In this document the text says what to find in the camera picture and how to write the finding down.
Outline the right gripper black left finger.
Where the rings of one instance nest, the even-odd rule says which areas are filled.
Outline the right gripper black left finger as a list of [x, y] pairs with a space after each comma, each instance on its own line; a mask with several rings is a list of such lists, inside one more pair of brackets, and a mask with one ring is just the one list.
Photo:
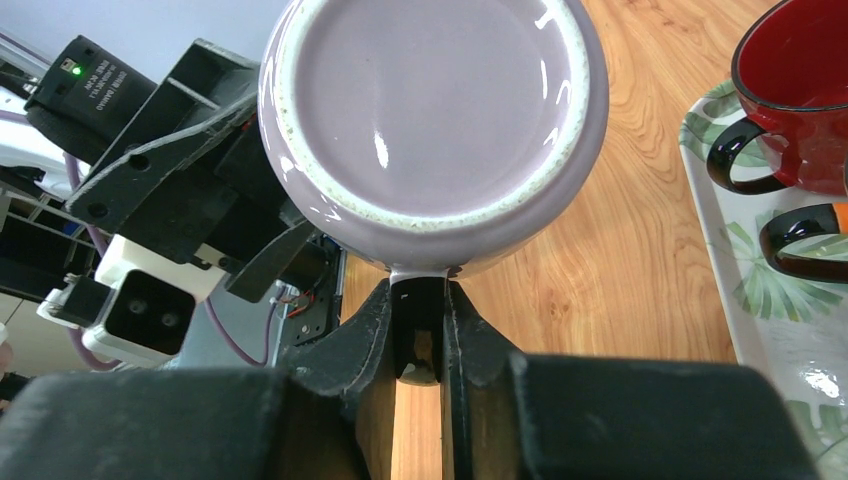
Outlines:
[[389, 284], [276, 369], [64, 373], [1, 421], [5, 479], [387, 479]]

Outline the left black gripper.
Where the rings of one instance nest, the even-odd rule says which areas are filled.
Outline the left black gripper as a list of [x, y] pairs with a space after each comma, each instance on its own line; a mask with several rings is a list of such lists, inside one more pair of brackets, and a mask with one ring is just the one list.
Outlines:
[[195, 40], [154, 82], [78, 36], [25, 103], [27, 121], [89, 166], [66, 210], [138, 247], [138, 267], [257, 303], [276, 282], [317, 293], [335, 256], [266, 156], [259, 64]]

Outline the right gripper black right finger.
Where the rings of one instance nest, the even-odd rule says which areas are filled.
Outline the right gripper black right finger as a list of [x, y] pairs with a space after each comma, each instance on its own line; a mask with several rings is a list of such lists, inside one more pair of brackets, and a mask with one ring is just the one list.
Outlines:
[[449, 283], [447, 479], [816, 479], [788, 409], [739, 365], [531, 354]]

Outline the mauve mug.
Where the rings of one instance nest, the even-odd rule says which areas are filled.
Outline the mauve mug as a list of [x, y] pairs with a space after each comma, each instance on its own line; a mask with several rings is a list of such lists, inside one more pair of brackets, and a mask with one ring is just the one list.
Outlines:
[[441, 283], [569, 206], [608, 112], [579, 1], [293, 1], [262, 60], [257, 119], [304, 216], [439, 302]]

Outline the red mug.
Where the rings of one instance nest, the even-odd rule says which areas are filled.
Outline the red mug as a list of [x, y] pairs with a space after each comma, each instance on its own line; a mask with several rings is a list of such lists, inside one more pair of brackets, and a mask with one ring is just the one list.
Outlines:
[[846, 1], [779, 2], [737, 45], [731, 80], [744, 115], [714, 140], [711, 180], [741, 195], [844, 195]]

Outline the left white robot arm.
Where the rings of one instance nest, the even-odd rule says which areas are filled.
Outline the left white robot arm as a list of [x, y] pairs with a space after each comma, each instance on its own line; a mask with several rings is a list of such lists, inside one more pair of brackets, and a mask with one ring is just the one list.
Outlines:
[[203, 39], [154, 82], [85, 37], [1, 109], [1, 290], [37, 301], [71, 277], [143, 273], [196, 301], [276, 282], [319, 302], [339, 252], [266, 159], [259, 65]]

